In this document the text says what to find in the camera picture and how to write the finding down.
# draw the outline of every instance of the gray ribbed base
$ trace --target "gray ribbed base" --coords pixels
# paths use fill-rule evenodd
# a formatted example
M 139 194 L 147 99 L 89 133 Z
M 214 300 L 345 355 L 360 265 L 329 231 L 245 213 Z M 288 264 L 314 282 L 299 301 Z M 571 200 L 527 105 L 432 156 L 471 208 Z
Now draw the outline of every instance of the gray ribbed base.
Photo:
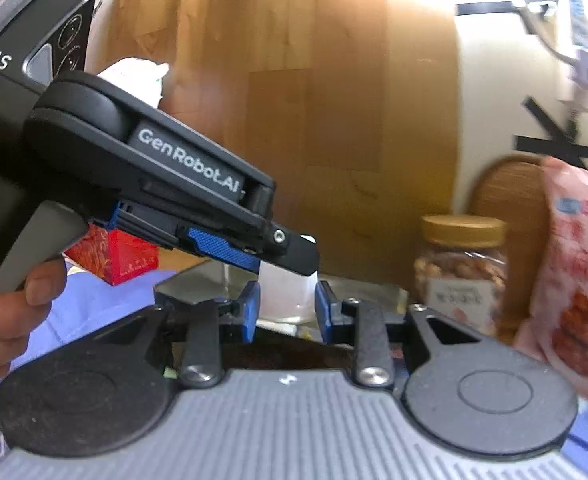
M 131 446 L 94 458 L 14 450 L 0 480 L 586 480 L 560 454 L 475 461 L 424 439 L 391 395 L 340 371 L 235 370 L 181 394 Z

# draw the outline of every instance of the red box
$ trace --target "red box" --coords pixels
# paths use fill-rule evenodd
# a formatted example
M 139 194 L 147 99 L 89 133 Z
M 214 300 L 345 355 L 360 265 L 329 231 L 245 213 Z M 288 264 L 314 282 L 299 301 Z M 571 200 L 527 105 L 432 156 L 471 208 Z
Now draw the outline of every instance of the red box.
M 155 245 L 118 229 L 106 231 L 93 225 L 66 255 L 110 285 L 119 285 L 158 268 Z

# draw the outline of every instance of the blue tablecloth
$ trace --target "blue tablecloth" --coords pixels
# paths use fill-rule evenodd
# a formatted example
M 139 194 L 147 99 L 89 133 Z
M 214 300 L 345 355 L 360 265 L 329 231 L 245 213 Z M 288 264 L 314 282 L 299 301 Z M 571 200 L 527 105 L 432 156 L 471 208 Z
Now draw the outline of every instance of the blue tablecloth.
M 54 302 L 52 313 L 30 338 L 27 353 L 12 364 L 25 362 L 71 342 L 152 304 L 153 285 L 167 279 L 171 272 L 154 271 L 119 286 L 109 286 L 98 278 L 68 264 L 68 286 Z M 563 447 L 565 455 L 588 474 L 588 402 Z M 8 453 L 0 434 L 0 460 Z

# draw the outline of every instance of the wooden cabinet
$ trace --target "wooden cabinet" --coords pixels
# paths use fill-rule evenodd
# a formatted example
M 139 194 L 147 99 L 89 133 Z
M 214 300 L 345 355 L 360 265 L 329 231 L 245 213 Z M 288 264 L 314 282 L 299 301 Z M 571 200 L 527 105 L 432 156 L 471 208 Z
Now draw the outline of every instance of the wooden cabinet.
M 106 63 L 172 65 L 161 108 L 279 189 L 325 272 L 410 286 L 458 163 L 453 9 L 414 0 L 117 0 Z

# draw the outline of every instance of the glass jar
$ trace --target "glass jar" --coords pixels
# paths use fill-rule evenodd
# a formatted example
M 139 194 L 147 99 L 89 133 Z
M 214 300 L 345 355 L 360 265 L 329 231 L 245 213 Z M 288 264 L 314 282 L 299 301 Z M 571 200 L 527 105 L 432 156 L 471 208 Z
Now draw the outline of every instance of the glass jar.
M 481 216 L 424 216 L 422 231 L 426 243 L 414 264 L 419 301 L 495 336 L 507 278 L 500 250 L 507 224 Z

